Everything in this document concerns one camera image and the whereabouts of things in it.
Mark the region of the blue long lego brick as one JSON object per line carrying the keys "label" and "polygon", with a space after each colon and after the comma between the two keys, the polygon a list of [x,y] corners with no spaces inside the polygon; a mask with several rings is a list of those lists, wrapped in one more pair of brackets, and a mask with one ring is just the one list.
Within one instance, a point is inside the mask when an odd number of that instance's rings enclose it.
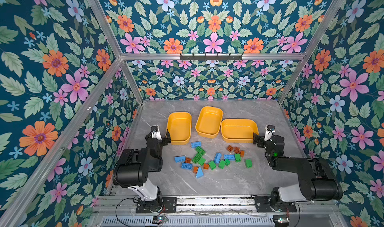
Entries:
{"label": "blue long lego brick", "polygon": [[177,156],[174,160],[176,163],[184,163],[186,161],[186,156]]}

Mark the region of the blue lego brick top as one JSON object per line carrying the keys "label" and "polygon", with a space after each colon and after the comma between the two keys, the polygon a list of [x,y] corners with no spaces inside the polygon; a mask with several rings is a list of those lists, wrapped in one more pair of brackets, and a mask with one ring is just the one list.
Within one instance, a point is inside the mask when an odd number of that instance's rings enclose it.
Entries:
{"label": "blue lego brick top", "polygon": [[197,148],[197,147],[201,147],[202,146],[202,142],[192,142],[191,143],[191,148]]}

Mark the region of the green long lego brick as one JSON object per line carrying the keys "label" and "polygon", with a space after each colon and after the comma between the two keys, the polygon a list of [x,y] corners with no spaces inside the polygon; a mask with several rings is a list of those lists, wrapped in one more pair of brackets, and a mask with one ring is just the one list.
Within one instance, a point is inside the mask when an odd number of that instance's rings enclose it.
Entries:
{"label": "green long lego brick", "polygon": [[196,148],[195,148],[195,151],[196,151],[199,155],[201,155],[201,156],[204,156],[205,153],[206,153],[206,151],[205,151],[204,149],[202,149],[202,147],[196,147]]}

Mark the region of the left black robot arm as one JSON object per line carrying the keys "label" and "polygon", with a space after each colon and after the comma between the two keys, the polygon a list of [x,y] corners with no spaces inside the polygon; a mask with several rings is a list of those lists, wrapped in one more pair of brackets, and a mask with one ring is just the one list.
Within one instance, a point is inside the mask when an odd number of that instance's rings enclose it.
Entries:
{"label": "left black robot arm", "polygon": [[122,152],[113,170],[113,184],[134,191],[141,201],[159,201],[161,191],[149,180],[149,173],[157,173],[163,167],[163,146],[171,143],[171,135],[166,131],[161,136],[159,126],[152,126],[145,136],[144,148],[126,149]]}

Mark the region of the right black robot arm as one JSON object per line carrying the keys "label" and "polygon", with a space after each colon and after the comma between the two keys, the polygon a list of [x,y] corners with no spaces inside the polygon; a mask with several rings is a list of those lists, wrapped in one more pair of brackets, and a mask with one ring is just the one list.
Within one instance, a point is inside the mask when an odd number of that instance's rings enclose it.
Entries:
{"label": "right black robot arm", "polygon": [[253,133],[253,144],[265,150],[265,158],[275,171],[296,174],[298,183],[273,188],[266,198],[274,212],[296,210],[295,202],[341,200],[343,190],[327,161],[311,158],[286,157],[285,138],[275,134],[275,127],[267,125],[263,136]]}

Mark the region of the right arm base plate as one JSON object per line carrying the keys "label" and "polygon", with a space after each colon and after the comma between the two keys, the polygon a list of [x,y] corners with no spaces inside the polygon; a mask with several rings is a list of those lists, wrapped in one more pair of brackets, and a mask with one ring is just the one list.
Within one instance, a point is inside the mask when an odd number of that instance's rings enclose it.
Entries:
{"label": "right arm base plate", "polygon": [[251,195],[258,213],[296,213],[298,210],[293,202],[282,202],[278,197]]}

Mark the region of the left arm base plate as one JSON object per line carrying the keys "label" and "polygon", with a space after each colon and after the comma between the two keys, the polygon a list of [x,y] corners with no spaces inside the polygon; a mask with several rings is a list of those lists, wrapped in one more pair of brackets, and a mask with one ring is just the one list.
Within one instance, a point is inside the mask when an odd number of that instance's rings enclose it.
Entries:
{"label": "left arm base plate", "polygon": [[146,201],[137,204],[136,214],[160,214],[175,213],[177,208],[176,197],[162,197],[153,201]]}

